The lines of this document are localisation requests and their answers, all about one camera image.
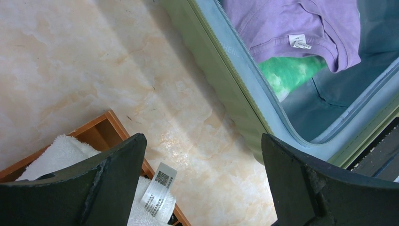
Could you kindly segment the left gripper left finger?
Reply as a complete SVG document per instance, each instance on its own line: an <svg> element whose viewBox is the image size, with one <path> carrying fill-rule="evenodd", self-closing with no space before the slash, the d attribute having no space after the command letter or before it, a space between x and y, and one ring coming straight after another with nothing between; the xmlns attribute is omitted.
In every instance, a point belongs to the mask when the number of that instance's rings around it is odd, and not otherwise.
<svg viewBox="0 0 399 226"><path fill-rule="evenodd" d="M36 180L0 185L3 226L125 226L147 146L137 133Z"/></svg>

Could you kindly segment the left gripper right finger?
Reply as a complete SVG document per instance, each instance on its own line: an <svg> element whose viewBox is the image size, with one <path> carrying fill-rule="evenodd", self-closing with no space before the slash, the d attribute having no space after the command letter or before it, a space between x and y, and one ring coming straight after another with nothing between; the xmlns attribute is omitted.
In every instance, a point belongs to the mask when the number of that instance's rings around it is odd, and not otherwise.
<svg viewBox="0 0 399 226"><path fill-rule="evenodd" d="M277 226L396 226L399 185L342 169L271 134L261 139Z"/></svg>

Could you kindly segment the green white tie-dye garment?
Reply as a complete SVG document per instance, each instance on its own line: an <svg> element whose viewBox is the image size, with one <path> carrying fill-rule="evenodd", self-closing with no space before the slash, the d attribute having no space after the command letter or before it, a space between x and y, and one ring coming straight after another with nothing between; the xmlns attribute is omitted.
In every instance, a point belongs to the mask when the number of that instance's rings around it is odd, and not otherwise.
<svg viewBox="0 0 399 226"><path fill-rule="evenodd" d="M282 102L292 91L327 67L319 56L273 57L258 64L277 99Z"/></svg>

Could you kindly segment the purple t-shirt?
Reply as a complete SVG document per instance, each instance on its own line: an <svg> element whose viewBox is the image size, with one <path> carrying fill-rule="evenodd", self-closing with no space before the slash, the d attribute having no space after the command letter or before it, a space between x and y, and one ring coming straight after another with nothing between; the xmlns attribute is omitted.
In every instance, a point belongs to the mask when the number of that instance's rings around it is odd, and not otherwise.
<svg viewBox="0 0 399 226"><path fill-rule="evenodd" d="M337 73L361 62L354 0L224 0L222 7L258 63L319 56Z"/></svg>

